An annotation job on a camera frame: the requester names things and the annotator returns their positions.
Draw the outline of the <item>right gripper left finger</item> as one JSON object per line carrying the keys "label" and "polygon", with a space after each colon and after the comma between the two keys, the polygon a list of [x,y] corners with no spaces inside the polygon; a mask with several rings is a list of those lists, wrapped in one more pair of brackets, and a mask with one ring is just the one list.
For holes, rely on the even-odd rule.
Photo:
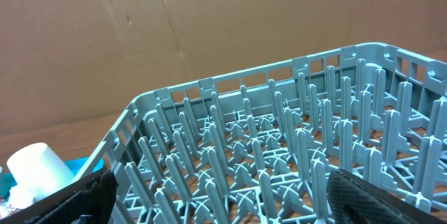
{"label": "right gripper left finger", "polygon": [[1,220],[1,224],[108,223],[118,183],[103,168]]}

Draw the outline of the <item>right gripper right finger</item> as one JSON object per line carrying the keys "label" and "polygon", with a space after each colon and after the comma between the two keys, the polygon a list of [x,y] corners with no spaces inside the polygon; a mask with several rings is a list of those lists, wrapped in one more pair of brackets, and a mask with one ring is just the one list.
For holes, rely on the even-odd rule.
{"label": "right gripper right finger", "polygon": [[326,191],[336,224],[443,223],[441,219],[343,169],[330,173]]}

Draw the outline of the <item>grey plastic dishwasher rack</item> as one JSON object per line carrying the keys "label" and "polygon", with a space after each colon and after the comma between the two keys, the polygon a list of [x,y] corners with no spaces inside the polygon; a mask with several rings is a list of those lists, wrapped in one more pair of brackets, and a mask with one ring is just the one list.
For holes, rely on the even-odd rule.
{"label": "grey plastic dishwasher rack", "polygon": [[108,160],[111,223],[331,223],[345,169],[446,218],[446,64],[362,43],[136,96]]}

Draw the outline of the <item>foil snack wrapper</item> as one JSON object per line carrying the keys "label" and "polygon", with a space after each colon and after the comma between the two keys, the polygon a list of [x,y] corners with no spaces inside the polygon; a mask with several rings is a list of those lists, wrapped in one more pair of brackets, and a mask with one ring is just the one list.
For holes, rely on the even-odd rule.
{"label": "foil snack wrapper", "polygon": [[0,201],[0,219],[1,220],[19,212],[19,211],[20,211],[20,209],[11,205],[9,202]]}

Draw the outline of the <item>teal plastic serving tray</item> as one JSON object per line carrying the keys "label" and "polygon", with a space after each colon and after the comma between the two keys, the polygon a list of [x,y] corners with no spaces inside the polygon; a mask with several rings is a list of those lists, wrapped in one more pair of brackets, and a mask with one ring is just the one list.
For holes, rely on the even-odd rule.
{"label": "teal plastic serving tray", "polygon": [[[65,161],[65,164],[68,166],[68,168],[71,170],[71,172],[76,175],[81,167],[87,162],[88,157],[84,158],[77,158],[74,160],[67,160]],[[97,162],[96,166],[93,169],[93,172],[96,172],[98,170],[101,170],[105,167],[105,161],[103,158]],[[4,173],[1,172],[1,197],[8,199],[9,198],[9,191],[13,186],[16,186],[17,182],[14,179],[13,175],[11,173]]]}

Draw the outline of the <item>crumpled white tissue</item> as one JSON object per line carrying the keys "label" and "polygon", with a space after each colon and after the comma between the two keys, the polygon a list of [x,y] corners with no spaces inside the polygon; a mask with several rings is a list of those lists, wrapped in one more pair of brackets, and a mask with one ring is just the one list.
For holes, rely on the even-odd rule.
{"label": "crumpled white tissue", "polygon": [[34,204],[34,193],[32,189],[24,185],[13,186],[9,191],[9,204],[16,209],[26,209]]}

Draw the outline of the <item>white paper cup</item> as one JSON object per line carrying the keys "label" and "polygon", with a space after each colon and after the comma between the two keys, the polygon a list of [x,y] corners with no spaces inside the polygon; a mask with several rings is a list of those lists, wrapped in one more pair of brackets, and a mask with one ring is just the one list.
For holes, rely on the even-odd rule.
{"label": "white paper cup", "polygon": [[7,166],[17,185],[32,189],[34,203],[68,186],[74,177],[63,160],[44,142],[16,151],[7,160]]}

